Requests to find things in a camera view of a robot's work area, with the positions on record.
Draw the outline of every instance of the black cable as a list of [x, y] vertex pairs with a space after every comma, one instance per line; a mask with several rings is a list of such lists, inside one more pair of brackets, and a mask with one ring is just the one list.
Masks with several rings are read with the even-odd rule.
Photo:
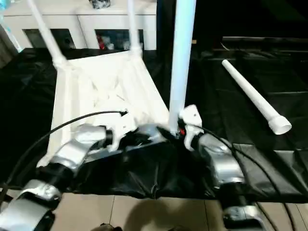
[[263, 206], [256, 202], [256, 205], [258, 206], [258, 208], [260, 209], [260, 211], [263, 213], [263, 215], [265, 216], [265, 218], [269, 221], [270, 225], [273, 227], [273, 229], [275, 231], [278, 231], [278, 227], [276, 226], [276, 224], [272, 221], [272, 219], [270, 219], [269, 214], [265, 211], [265, 209], [263, 208]]
[[[196, 128], [200, 128], [202, 129], [203, 131], [209, 133], [210, 135], [214, 136], [216, 139], [218, 139], [219, 141], [221, 141], [223, 144], [225, 144], [230, 150], [236, 150], [238, 151], [241, 155], [243, 155], [244, 157], [246, 157], [247, 159], [249, 159], [251, 162], [253, 162], [254, 164], [256, 164], [260, 169], [261, 171], [266, 175], [266, 177], [269, 179], [270, 183], [272, 184], [274, 190], [276, 191], [276, 193], [281, 196], [281, 192], [277, 186], [277, 184], [274, 182], [274, 180], [271, 178], [271, 176], [267, 173], [267, 171], [265, 170], [265, 168], [258, 162], [256, 161], [254, 158], [250, 157], [249, 155], [247, 155], [246, 153], [244, 153], [242, 150], [239, 150], [239, 149], [236, 149], [233, 145], [230, 146], [230, 144], [228, 144], [226, 141], [224, 141], [221, 137], [219, 137], [218, 135], [216, 135], [215, 133], [213, 133], [212, 131], [206, 129], [206, 128], [203, 128], [201, 126], [197, 126], [197, 125], [193, 125], [193, 124], [187, 124], [187, 125], [190, 125], [190, 126], [194, 126]], [[283, 206], [285, 208], [285, 211], [289, 217], [289, 220], [290, 220], [290, 223], [291, 223], [291, 226], [292, 226], [292, 230], [293, 231], [296, 231], [296, 227], [295, 227], [295, 222], [294, 222], [294, 219], [293, 219], [293, 216], [291, 214], [291, 211], [289, 209], [289, 207], [287, 206], [286, 203], [283, 203]]]
[[6, 182], [3, 184], [3, 189], [0, 193], [0, 205], [3, 202], [3, 199], [7, 193], [9, 184], [12, 182], [16, 172], [18, 171], [20, 165], [24, 162], [24, 160], [27, 158], [27, 156], [29, 155], [29, 153], [32, 151], [32, 149], [37, 146], [40, 142], [42, 142], [44, 139], [46, 139], [47, 137], [49, 137], [52, 133], [54, 133], [55, 131], [69, 125], [72, 124], [78, 120], [90, 117], [90, 116], [95, 116], [95, 115], [100, 115], [100, 114], [109, 114], [109, 113], [120, 113], [122, 116], [125, 115], [127, 112], [122, 112], [122, 111], [105, 111], [105, 112], [94, 112], [94, 113], [90, 113], [90, 114], [86, 114], [84, 116], [80, 116], [77, 117], [75, 119], [72, 119], [70, 121], [67, 121], [59, 126], [57, 126], [56, 128], [52, 129], [51, 131], [49, 131], [48, 133], [46, 133], [45, 135], [43, 135], [41, 138], [39, 138], [37, 141], [35, 141], [19, 158], [19, 160], [17, 161], [15, 167], [13, 168], [13, 170], [11, 171], [9, 177], [7, 178]]

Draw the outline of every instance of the red component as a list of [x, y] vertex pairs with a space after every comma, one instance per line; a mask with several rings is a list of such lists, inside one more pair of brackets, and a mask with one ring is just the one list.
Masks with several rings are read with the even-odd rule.
[[99, 35], [96, 35], [96, 38], [97, 38], [98, 45], [99, 45], [100, 49], [105, 50], [105, 44], [104, 44], [102, 37], [99, 36]]
[[185, 130], [180, 128], [180, 133], [181, 133], [182, 136], [184, 136], [185, 135]]

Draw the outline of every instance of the glass cabinet door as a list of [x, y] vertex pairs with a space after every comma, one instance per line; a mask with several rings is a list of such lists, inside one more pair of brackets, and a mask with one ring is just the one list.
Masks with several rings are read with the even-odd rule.
[[[138, 31], [140, 44], [143, 48], [143, 30]], [[101, 50], [129, 50], [129, 31], [126, 29], [96, 29], [95, 34]]]
[[[38, 29], [23, 29], [33, 48], [46, 48]], [[58, 46], [62, 49], [76, 48], [68, 29], [51, 29]]]

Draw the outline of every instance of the wire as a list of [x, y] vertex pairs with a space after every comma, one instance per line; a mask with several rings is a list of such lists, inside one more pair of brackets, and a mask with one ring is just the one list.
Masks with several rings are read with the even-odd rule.
[[122, 116], [125, 115], [127, 112], [123, 112], [123, 111], [104, 111], [104, 112], [94, 112], [94, 113], [90, 113], [90, 114], [86, 114], [84, 116], [80, 116], [77, 117], [75, 119], [72, 119], [70, 121], [67, 121], [59, 126], [57, 126], [56, 128], [52, 129], [51, 131], [49, 131], [48, 133], [46, 133], [45, 135], [43, 135], [41, 138], [39, 138], [37, 141], [35, 141], [19, 158], [18, 162], [16, 163], [15, 167], [13, 168], [13, 170], [11, 171], [9, 177], [7, 178], [6, 182], [3, 185], [3, 189], [1, 191], [0, 194], [0, 205], [2, 203], [2, 198], [4, 198], [4, 196], [6, 195], [6, 192], [8, 190], [8, 186], [9, 184], [12, 182], [16, 172], [18, 171], [18, 169], [20, 168], [20, 165], [24, 162], [24, 160], [27, 158], [27, 156], [29, 155], [29, 153], [32, 151], [33, 148], [35, 148], [39, 143], [41, 143], [44, 139], [46, 139], [47, 137], [49, 137], [52, 133], [54, 133], [55, 131], [69, 125], [72, 124], [78, 120], [90, 117], [90, 116], [95, 116], [95, 115], [100, 115], [100, 114], [109, 114], [109, 113], [120, 113]]
[[230, 49], [228, 49], [225, 45], [223, 45], [222, 42], [221, 42], [220, 44], [222, 45], [222, 47], [223, 47], [224, 49], [226, 49], [227, 51], [230, 51]]
[[[281, 192], [277, 186], [277, 184], [274, 182], [274, 180], [271, 178], [271, 176], [267, 173], [267, 171], [265, 170], [265, 168], [258, 162], [256, 161], [254, 158], [250, 157], [249, 155], [247, 155], [246, 153], [244, 153], [242, 150], [239, 150], [239, 149], [236, 149], [234, 146], [232, 146], [231, 144], [228, 144], [225, 140], [223, 140], [221, 137], [219, 137], [218, 135], [216, 135], [215, 133], [213, 133], [212, 131], [206, 129], [206, 128], [203, 128], [201, 126], [197, 126], [197, 125], [193, 125], [193, 124], [187, 124], [189, 126], [194, 126], [196, 128], [200, 128], [202, 129], [203, 131], [209, 133], [210, 135], [214, 136], [216, 139], [218, 139], [219, 141], [221, 141], [223, 144], [225, 144], [230, 150], [236, 150], [238, 151], [241, 155], [243, 155], [244, 157], [246, 157], [247, 159], [249, 159], [251, 162], [253, 162], [254, 164], [256, 164], [261, 170], [262, 172], [266, 175], [266, 177], [269, 179], [270, 183], [272, 184], [274, 190], [276, 191], [276, 193], [281, 196]], [[291, 227], [292, 227], [292, 230], [293, 231], [296, 231], [296, 227], [295, 227], [295, 222], [294, 222], [294, 219], [293, 219], [293, 216], [291, 214], [291, 211], [288, 207], [288, 205], [286, 203], [283, 203], [283, 206], [285, 208], [285, 211], [289, 217], [289, 220], [290, 220], [290, 223], [291, 223]]]

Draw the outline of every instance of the pipe end cap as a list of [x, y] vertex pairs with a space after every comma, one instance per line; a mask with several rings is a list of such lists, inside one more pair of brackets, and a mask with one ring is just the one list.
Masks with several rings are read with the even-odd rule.
[[288, 132], [292, 125], [284, 116], [280, 115], [269, 121], [269, 127], [276, 135], [282, 135]]

